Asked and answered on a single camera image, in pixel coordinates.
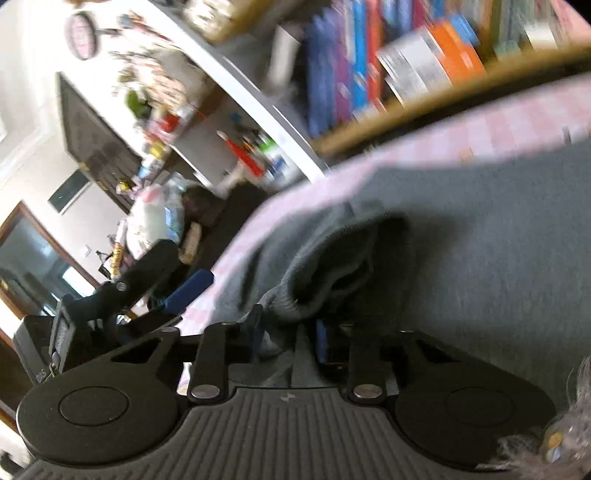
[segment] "white wall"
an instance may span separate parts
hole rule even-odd
[[[125,11],[119,2],[104,5],[103,14],[113,21],[116,12]],[[9,180],[0,178],[0,223],[23,200],[57,242],[102,281],[97,256],[86,258],[82,249],[109,251],[106,236],[116,231],[123,212],[94,184],[63,216],[47,202],[76,169],[63,144],[56,72],[66,72],[94,107],[105,109],[122,137],[133,141],[136,136],[132,118],[125,116],[131,113],[122,99],[111,96],[116,73],[116,66],[108,71],[111,47],[103,43],[103,55],[87,62],[69,52],[63,25],[73,11],[63,0],[9,0],[0,8],[0,116],[8,130],[0,142],[0,176],[12,168]],[[100,26],[113,26],[97,18]],[[18,324],[0,302],[0,329],[12,336]]]
[[[50,138],[0,190],[0,222],[23,200],[56,241],[88,273],[104,281],[98,273],[98,257],[94,253],[84,257],[82,249],[88,245],[93,252],[110,251],[107,235],[115,233],[124,213],[92,184],[60,216],[47,200],[75,169],[76,163],[63,150],[61,139]],[[0,328],[12,336],[18,324],[19,319],[0,303]]]

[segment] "white shelf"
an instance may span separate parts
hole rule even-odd
[[[244,58],[241,58],[240,49],[236,49],[236,43],[230,50],[211,46],[171,9],[153,4],[150,0],[129,0],[128,5],[142,15],[150,27],[170,38],[225,90],[277,142],[310,181],[324,176],[324,162],[308,143],[301,121],[289,106],[268,97],[251,81],[248,76],[251,72],[246,72]],[[248,47],[252,54],[253,46]]]

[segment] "ribbed rubber pad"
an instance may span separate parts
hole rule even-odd
[[[386,414],[344,401],[334,388],[240,388],[195,407],[170,439],[125,464],[78,469],[35,461],[22,480],[509,480],[468,473],[414,451]]]

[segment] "blue handle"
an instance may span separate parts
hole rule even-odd
[[[213,273],[198,270],[164,302],[164,313],[177,316],[213,284]]]

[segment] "round pad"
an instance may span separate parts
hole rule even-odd
[[[411,442],[461,468],[490,462],[499,438],[544,427],[556,414],[546,394],[529,382],[461,362],[438,365],[402,389],[394,410]]]
[[[175,393],[146,365],[105,361],[90,362],[32,389],[17,413],[31,453],[65,465],[133,458],[162,442],[177,421]]]
[[[117,420],[127,407],[127,396],[114,388],[86,387],[67,394],[60,413],[74,425],[98,427]]]

